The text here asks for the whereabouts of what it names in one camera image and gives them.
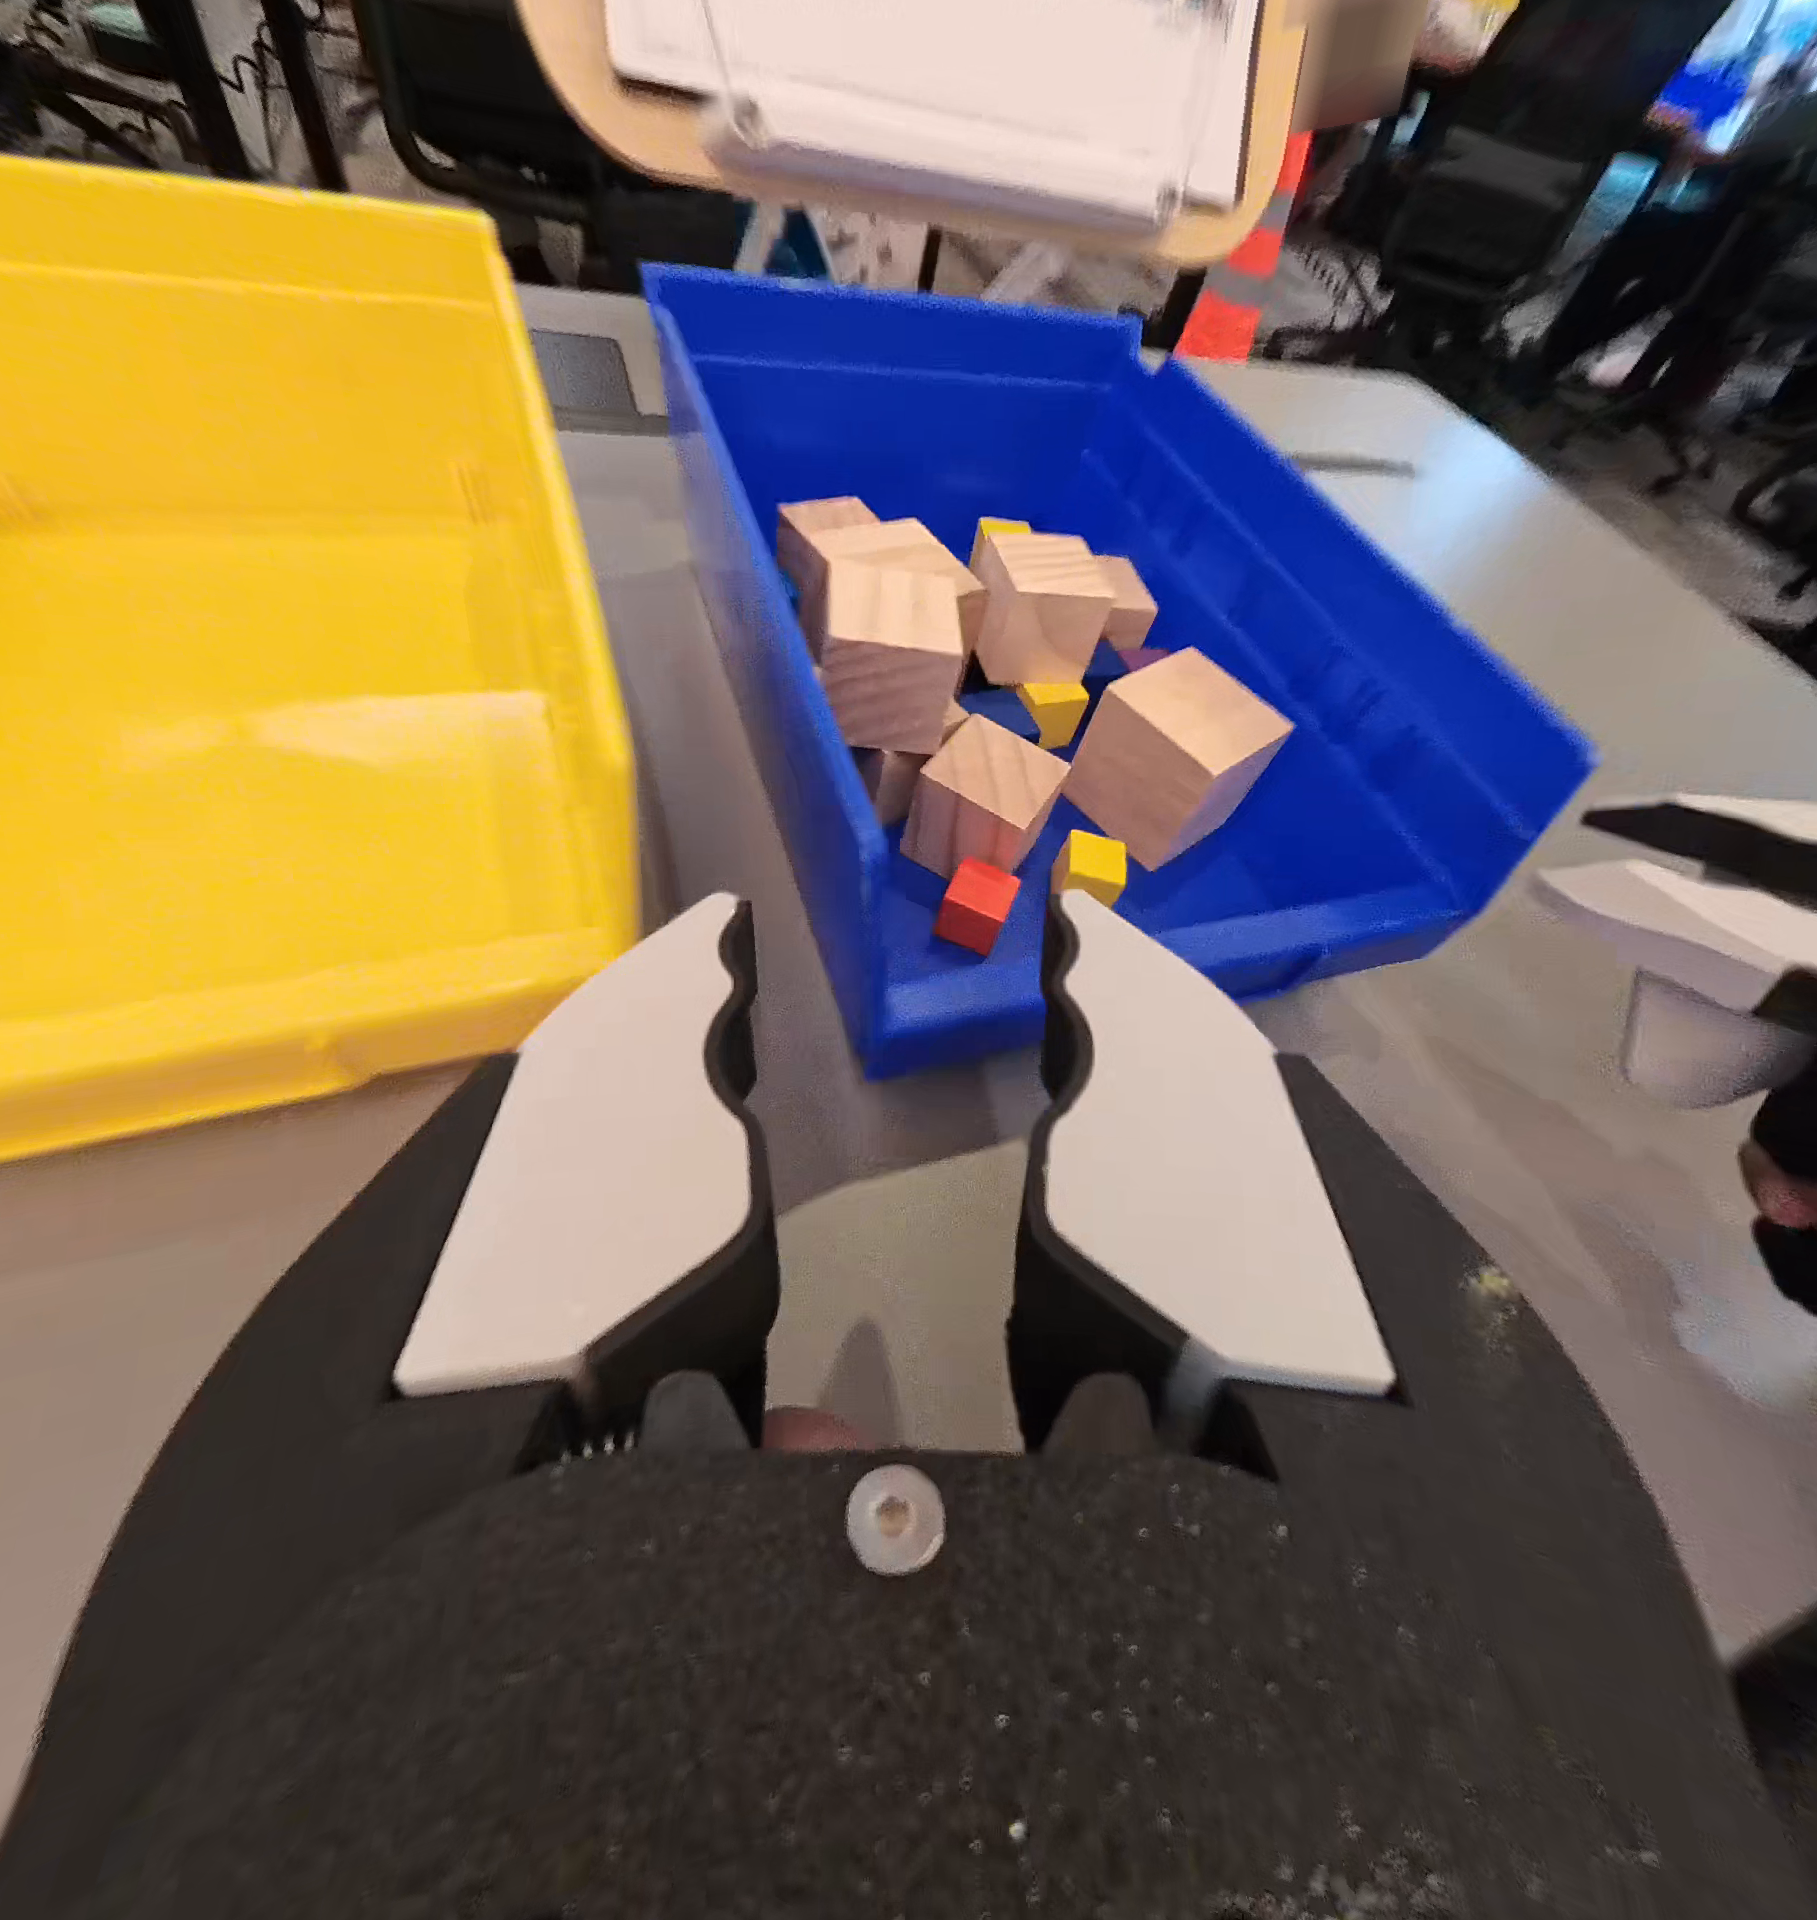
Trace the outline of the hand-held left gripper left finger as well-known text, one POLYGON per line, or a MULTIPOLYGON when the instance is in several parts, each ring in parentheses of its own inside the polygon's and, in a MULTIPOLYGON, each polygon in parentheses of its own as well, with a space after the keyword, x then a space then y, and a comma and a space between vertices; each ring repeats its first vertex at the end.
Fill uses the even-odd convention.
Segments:
POLYGON ((777 1320, 752 909, 706 896, 518 1046, 393 1388, 563 1388, 595 1435, 706 1373, 747 1441, 777 1320))

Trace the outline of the pile of wooden coloured cubes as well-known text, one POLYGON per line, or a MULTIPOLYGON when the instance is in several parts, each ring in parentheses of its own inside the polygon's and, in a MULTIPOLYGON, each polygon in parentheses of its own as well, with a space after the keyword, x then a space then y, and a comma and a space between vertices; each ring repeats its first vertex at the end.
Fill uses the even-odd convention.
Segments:
POLYGON ((1227 825, 1295 724, 1203 653, 1154 645, 1135 563, 981 518, 969 556, 856 495, 777 510, 777 566, 874 821, 941 888, 935 939, 992 954, 1051 852, 1115 905, 1227 825))

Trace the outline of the yellow plastic bin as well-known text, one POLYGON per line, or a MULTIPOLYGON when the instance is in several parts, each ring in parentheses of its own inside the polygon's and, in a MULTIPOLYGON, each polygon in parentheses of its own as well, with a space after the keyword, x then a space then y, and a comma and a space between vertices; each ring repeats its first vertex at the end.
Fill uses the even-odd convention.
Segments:
POLYGON ((490 218, 0 156, 0 1165, 507 1051, 640 933, 490 218))

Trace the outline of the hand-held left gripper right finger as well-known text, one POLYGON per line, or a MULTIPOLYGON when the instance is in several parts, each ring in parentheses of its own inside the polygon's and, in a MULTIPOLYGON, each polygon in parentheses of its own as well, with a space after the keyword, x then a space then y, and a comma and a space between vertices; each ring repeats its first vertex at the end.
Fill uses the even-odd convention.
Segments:
POLYGON ((1051 902, 1040 986, 1010 1303, 1023 1446, 1104 1419, 1269 1463, 1245 1388, 1389 1402, 1394 1362, 1261 1027, 1088 893, 1051 902))

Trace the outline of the blue plastic bin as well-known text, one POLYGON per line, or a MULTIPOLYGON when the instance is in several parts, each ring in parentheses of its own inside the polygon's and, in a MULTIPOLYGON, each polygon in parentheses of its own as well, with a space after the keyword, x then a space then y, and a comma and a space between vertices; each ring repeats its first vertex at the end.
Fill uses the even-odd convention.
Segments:
POLYGON ((856 495, 957 543, 989 510, 1123 553, 1157 629, 1295 721, 1231 821, 1121 910, 1235 998, 1420 958, 1469 924, 1594 752, 1139 323, 648 264, 690 570, 866 1080, 1040 1039, 1044 869, 992 954, 935 936, 837 730, 777 510, 856 495))

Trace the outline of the orange traffic cone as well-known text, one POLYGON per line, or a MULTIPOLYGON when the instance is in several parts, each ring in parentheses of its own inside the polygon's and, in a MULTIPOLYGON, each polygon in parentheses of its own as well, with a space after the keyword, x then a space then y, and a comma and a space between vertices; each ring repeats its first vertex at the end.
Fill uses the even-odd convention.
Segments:
POLYGON ((1269 306, 1311 133, 1295 133, 1280 156, 1277 191, 1247 237, 1209 268, 1183 323, 1176 355, 1192 362, 1247 362, 1269 306))

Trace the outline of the black office chair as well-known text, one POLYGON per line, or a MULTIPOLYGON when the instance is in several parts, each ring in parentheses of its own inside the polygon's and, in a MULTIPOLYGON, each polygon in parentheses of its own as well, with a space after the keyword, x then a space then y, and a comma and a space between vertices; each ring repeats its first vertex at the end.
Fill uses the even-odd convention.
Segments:
POLYGON ((1618 156, 1727 12, 1722 3, 1522 3, 1451 99, 1376 254, 1353 364, 1472 374, 1618 156))
POLYGON ((355 3, 351 17, 390 149, 419 183, 566 226, 653 188, 576 126, 512 3, 355 3))

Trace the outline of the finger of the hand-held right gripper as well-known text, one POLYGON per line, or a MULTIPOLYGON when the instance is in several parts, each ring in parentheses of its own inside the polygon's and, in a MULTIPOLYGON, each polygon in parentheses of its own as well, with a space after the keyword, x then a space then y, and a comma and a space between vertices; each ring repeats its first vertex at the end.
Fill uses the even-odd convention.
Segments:
POLYGON ((1544 905, 1649 973, 1727 1011, 1758 1011, 1789 973, 1817 973, 1817 913, 1647 860, 1535 871, 1544 905))
POLYGON ((1582 825, 1693 861, 1702 878, 1817 909, 1817 803, 1669 794, 1592 805, 1582 825))

